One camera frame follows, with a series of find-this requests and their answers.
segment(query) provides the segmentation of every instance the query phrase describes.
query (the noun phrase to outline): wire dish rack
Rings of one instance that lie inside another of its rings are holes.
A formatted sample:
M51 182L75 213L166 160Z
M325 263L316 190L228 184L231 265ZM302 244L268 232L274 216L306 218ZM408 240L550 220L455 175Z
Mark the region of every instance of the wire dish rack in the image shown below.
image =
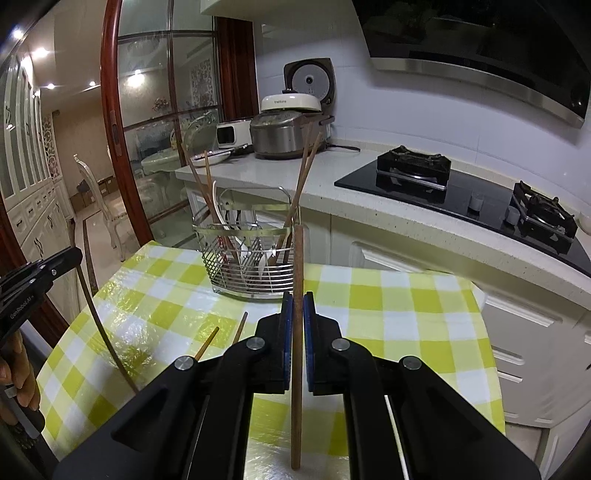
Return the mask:
M280 200L258 205L233 201L236 194L257 194L262 190L274 190L271 196ZM291 291L294 275L291 240L293 226L300 222L298 208L291 226L283 227L291 196L282 187L253 187L240 191L226 189L217 201L222 223L206 224L207 207L193 218L193 230L213 291L249 299L276 299ZM277 213L277 222L262 221L259 217L264 216L263 212L271 212L271 216Z

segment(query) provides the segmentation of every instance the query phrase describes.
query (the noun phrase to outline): range hood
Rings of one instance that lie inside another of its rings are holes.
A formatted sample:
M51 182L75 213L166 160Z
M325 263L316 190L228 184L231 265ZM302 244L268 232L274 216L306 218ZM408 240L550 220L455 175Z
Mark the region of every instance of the range hood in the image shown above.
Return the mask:
M583 125L591 62L582 54L591 34L589 24L568 27L586 12L571 9L559 18L548 2L536 0L353 4L376 68L476 83L540 107L574 127ZM581 31L587 38L573 37Z

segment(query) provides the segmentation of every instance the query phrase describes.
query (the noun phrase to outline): stainless steel pot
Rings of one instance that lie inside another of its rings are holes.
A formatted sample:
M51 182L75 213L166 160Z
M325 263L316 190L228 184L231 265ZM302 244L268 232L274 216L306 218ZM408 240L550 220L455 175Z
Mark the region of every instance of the stainless steel pot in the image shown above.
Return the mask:
M262 158L301 157L308 125L311 124L310 146L320 132L318 150L323 150L330 139L330 124L334 121L334 116L316 112L280 109L261 112L251 122L252 145L257 156Z

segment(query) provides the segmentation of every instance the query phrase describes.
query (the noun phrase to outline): finger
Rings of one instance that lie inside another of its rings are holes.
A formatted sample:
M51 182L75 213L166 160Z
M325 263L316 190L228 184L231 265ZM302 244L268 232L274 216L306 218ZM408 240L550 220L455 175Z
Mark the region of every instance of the finger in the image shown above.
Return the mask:
M23 407L28 407L29 403L33 399L33 395L35 394L35 385L37 382L35 381L35 375L33 374L33 366L29 364L29 371L31 374L23 383L22 388L17 393L17 400Z
M20 330L17 330L10 336L8 345L14 353L22 352L22 334Z
M31 410L39 410L39 405L41 404L41 392L39 392L39 384L35 380L35 393L33 394L33 398L29 403L29 408Z
M22 349L21 353L14 356L14 362L12 363L12 383L19 390L31 373L30 366L31 364L29 363L25 349Z
M9 425L16 425L18 423L14 413L4 403L0 402L0 419Z
M6 361L0 358L0 385L10 385L12 383L11 370Z

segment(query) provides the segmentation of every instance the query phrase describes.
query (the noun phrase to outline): gas stove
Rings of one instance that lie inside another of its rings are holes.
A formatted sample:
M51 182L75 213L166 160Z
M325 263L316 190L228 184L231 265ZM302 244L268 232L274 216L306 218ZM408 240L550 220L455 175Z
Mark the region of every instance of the gas stove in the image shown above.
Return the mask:
M378 157L376 172L396 179L398 184L414 184L426 190L446 190L452 162L443 155L413 152L400 145Z
M400 146L335 182L461 218L536 248L591 277L573 215L524 182L513 190L451 169L442 155Z

